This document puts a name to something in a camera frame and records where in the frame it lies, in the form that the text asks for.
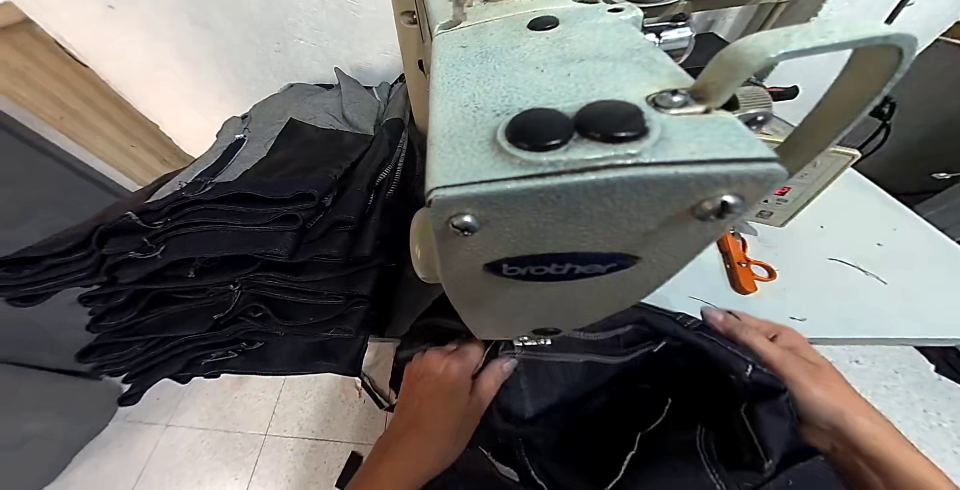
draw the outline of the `hand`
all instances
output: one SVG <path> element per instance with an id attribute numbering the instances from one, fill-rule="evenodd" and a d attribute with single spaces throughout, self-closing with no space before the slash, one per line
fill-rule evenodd
<path id="1" fill-rule="evenodd" d="M 419 488 L 453 464 L 517 366 L 516 360 L 501 358 L 477 373 L 483 359 L 484 347 L 478 341 L 414 356 L 403 373 L 390 426 L 357 471 L 350 490 Z"/>
<path id="2" fill-rule="evenodd" d="M 799 433 L 854 488 L 956 490 L 802 334 L 743 312 L 705 307 L 702 314 L 721 333 L 752 349 L 783 380 L 797 406 Z"/>
<path id="3" fill-rule="evenodd" d="M 831 361 L 802 334 L 743 312 L 704 308 L 703 318 L 726 337 L 752 349 L 786 384 L 796 403 L 800 434 L 826 452 L 852 417 L 882 418 Z"/>

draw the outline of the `black power cord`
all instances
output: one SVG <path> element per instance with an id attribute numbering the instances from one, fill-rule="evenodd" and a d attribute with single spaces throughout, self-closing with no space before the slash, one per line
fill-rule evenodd
<path id="1" fill-rule="evenodd" d="M 893 99 L 892 96 L 884 96 L 883 100 L 870 111 L 870 117 L 880 121 L 880 126 L 870 134 L 870 137 L 866 141 L 860 144 L 858 149 L 860 152 L 864 152 L 867 146 L 873 142 L 874 139 L 880 138 L 879 143 L 870 150 L 870 152 L 864 152 L 860 156 L 860 161 L 863 161 L 870 156 L 874 155 L 887 144 L 887 141 L 890 140 L 890 134 L 893 133 L 893 120 L 894 115 L 897 114 L 897 101 Z"/>

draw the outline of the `denim jeans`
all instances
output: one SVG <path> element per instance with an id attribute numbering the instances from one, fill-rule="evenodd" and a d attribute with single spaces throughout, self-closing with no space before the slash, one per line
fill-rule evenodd
<path id="1" fill-rule="evenodd" d="M 461 324 L 446 297 L 414 323 L 394 361 L 391 386 L 400 385 L 401 397 L 406 361 L 418 348 L 463 337 Z M 512 473 L 510 483 L 549 490 L 843 488 L 801 441 L 784 384 L 749 351 L 686 314 L 639 304 L 549 346 L 487 344 L 487 359 L 498 356 L 518 364 L 468 450 L 482 451 L 500 475 Z M 510 487 L 500 478 L 492 488 Z M 456 488 L 455 479 L 448 472 L 427 488 Z"/>
<path id="2" fill-rule="evenodd" d="M 156 196 L 0 259 L 0 297 L 95 287 L 78 300 L 97 337 L 77 359 L 122 376 L 122 404 L 164 378 L 359 374 L 409 259 L 424 161 L 402 86 L 342 83 L 258 103 Z"/>

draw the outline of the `brother logo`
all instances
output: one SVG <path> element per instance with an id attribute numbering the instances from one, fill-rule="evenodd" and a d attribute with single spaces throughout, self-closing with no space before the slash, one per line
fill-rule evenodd
<path id="1" fill-rule="evenodd" d="M 571 281 L 623 271 L 639 260 L 626 253 L 541 253 L 486 263 L 484 270 L 523 281 Z"/>

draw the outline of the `orange scissors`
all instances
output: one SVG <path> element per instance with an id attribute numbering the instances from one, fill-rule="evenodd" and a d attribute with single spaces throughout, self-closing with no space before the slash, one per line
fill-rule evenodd
<path id="1" fill-rule="evenodd" d="M 725 234 L 717 241 L 717 247 L 720 249 L 720 255 L 723 256 L 729 285 L 740 295 L 756 293 L 759 281 L 777 279 L 776 269 L 747 255 L 747 240 L 740 233 L 733 231 Z M 754 267 L 761 268 L 767 275 L 757 274 Z"/>

